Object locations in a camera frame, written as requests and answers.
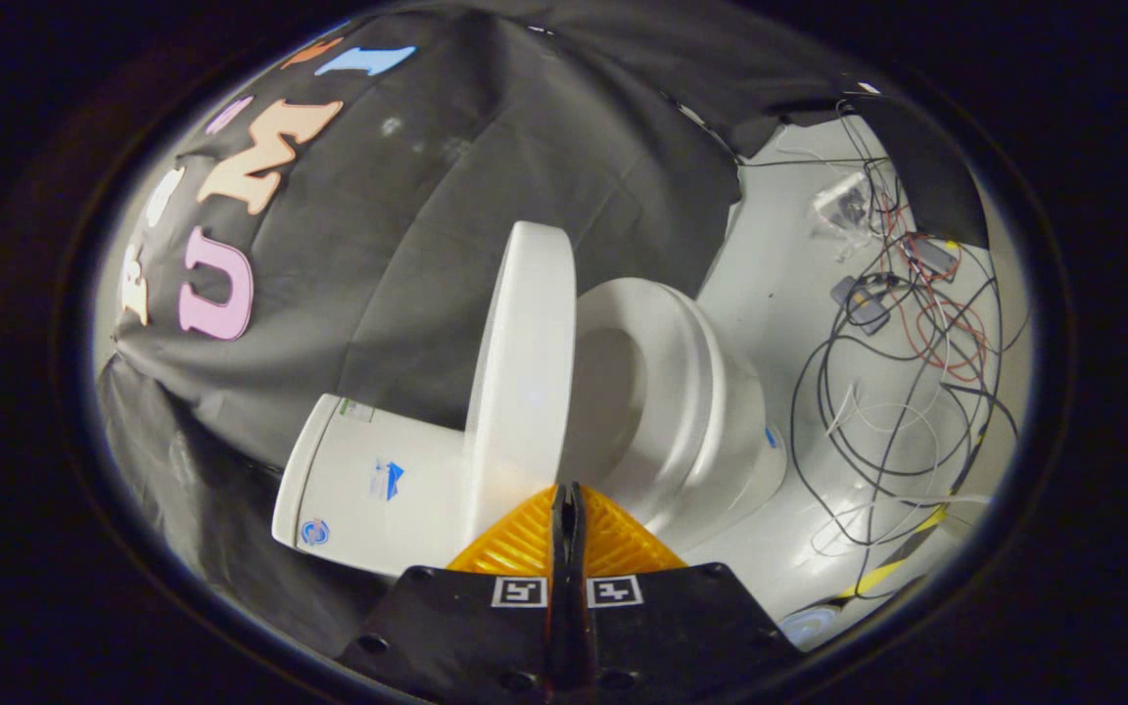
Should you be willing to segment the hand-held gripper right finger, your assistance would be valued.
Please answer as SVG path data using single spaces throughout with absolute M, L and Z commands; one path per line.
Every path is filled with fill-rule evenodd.
M 570 486 L 570 700 L 724 700 L 801 660 L 725 563 L 689 565 L 613 499 Z

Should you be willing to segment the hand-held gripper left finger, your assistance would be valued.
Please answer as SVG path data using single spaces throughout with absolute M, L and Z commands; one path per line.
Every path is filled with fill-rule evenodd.
M 550 700 L 569 679 L 570 488 L 395 581 L 340 662 L 420 700 Z

